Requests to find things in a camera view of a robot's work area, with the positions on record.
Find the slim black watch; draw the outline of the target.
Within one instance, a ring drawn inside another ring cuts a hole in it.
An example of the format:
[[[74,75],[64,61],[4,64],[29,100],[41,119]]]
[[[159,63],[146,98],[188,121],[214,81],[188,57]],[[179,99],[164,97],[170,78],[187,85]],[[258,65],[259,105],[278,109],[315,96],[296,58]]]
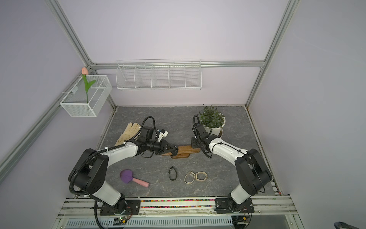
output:
[[[175,169],[174,166],[170,167],[169,171],[168,171],[168,177],[171,181],[175,181],[177,179],[177,170]]]

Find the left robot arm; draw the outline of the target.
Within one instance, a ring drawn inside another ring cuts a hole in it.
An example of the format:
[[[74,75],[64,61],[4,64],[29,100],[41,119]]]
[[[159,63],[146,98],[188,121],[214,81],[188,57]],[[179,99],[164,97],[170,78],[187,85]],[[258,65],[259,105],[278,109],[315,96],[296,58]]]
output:
[[[138,133],[121,145],[102,150],[85,150],[69,174],[69,192],[73,195],[87,195],[122,212],[126,206],[125,196],[105,181],[108,167],[146,151],[156,155],[172,153],[176,156],[178,147],[163,139],[167,134],[164,129],[157,129],[155,119],[148,116],[143,120]]]

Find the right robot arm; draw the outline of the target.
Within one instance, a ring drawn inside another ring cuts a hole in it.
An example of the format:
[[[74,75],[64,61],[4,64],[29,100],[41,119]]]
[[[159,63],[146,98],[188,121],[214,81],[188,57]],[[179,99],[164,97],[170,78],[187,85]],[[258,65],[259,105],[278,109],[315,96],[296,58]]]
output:
[[[217,155],[235,166],[239,184],[228,195],[234,206],[242,205],[258,193],[266,193],[266,185],[272,181],[273,175],[259,151],[235,147],[219,136],[209,134],[198,115],[193,116],[192,124],[192,148],[199,148],[207,158]]]

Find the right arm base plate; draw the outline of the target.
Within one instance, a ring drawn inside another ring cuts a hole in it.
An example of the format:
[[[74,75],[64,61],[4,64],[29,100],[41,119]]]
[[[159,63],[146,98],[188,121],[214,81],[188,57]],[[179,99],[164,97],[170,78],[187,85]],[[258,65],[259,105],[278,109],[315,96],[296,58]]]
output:
[[[252,200],[249,198],[241,204],[237,204],[231,198],[216,198],[215,212],[218,214],[228,213],[254,213]]]

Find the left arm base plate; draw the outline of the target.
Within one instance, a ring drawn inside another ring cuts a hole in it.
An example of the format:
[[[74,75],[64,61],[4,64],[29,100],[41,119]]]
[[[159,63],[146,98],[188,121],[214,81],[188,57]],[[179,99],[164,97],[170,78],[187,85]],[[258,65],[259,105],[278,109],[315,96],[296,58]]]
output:
[[[118,202],[115,206],[103,204],[100,215],[101,216],[118,216],[118,215],[138,215],[141,207],[141,200],[139,199],[124,199]]]

